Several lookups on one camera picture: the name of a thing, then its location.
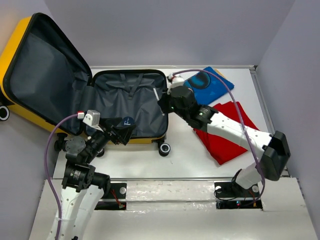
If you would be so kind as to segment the blue cartoon print shirt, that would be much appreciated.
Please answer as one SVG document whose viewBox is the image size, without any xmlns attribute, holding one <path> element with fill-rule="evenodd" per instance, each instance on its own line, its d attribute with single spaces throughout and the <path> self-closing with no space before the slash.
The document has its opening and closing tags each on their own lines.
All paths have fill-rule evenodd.
<svg viewBox="0 0 320 240">
<path fill-rule="evenodd" d="M 229 90 L 234 89 L 234 84 L 225 79 L 212 67 L 208 66 L 204 68 L 204 70 L 214 74 L 215 76 L 206 72 L 198 72 L 197 74 L 189 77 L 183 84 L 193 91 L 194 97 L 199 105 L 209 105 L 228 93 L 228 90 L 217 77 L 227 85 Z"/>
</svg>

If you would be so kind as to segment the red shirt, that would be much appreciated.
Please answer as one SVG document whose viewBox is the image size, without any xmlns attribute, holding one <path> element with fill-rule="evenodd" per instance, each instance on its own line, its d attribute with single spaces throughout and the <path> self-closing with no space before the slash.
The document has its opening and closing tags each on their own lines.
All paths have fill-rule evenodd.
<svg viewBox="0 0 320 240">
<path fill-rule="evenodd" d="M 226 117 L 240 123 L 239 115 L 232 101 L 224 104 L 218 103 L 213 108 L 223 113 Z M 193 132 L 220 166 L 247 152 L 245 148 L 220 136 L 211 135 L 195 128 Z"/>
</svg>

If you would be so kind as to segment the yellow hard-shell suitcase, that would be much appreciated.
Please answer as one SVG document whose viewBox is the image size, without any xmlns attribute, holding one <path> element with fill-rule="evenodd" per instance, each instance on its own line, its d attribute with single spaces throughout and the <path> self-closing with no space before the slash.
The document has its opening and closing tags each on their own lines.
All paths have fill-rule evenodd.
<svg viewBox="0 0 320 240">
<path fill-rule="evenodd" d="M 21 19 L 0 56 L 0 107 L 48 131 L 78 111 L 134 118 L 130 143 L 157 143 L 161 156 L 169 118 L 157 99 L 167 88 L 156 69 L 103 70 L 96 74 L 48 15 Z"/>
</svg>

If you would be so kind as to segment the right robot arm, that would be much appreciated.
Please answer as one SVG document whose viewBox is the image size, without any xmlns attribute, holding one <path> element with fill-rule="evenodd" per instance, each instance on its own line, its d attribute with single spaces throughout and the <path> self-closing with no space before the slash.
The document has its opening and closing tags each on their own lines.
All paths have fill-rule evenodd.
<svg viewBox="0 0 320 240">
<path fill-rule="evenodd" d="M 235 196 L 242 196 L 264 180 L 280 179 L 291 156 L 283 132 L 271 134 L 243 126 L 211 106 L 198 104 L 192 90 L 183 85 L 165 90 L 157 103 L 164 114 L 175 113 L 190 127 L 226 139 L 252 153 L 255 162 L 240 169 L 230 183 Z"/>
</svg>

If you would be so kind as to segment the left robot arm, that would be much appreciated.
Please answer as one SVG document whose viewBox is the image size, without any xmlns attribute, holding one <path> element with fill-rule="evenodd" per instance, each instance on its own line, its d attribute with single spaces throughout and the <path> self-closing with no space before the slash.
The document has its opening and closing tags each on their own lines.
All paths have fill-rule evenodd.
<svg viewBox="0 0 320 240">
<path fill-rule="evenodd" d="M 66 165 L 49 240 L 83 239 L 99 200 L 111 191 L 110 176 L 96 172 L 91 162 L 108 142 L 126 145 L 136 128 L 135 124 L 120 126 L 120 117 L 94 120 L 86 114 L 82 121 L 95 132 L 88 139 L 73 137 L 62 147 Z"/>
</svg>

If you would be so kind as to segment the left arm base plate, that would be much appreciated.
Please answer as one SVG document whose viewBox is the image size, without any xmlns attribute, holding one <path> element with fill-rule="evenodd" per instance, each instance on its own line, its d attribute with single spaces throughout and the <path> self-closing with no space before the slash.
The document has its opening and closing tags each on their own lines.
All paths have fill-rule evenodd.
<svg viewBox="0 0 320 240">
<path fill-rule="evenodd" d="M 125 211 L 127 209 L 127 183 L 112 182 L 110 191 L 98 201 L 96 211 Z"/>
</svg>

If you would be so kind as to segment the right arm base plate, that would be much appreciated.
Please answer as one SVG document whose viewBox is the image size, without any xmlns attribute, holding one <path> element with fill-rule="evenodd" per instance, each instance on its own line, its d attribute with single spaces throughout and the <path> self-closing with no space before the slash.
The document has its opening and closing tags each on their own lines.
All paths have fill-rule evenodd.
<svg viewBox="0 0 320 240">
<path fill-rule="evenodd" d="M 216 182 L 214 189 L 217 210 L 255 209 L 262 210 L 260 189 L 257 184 L 249 189 L 232 188 L 231 182 Z"/>
</svg>

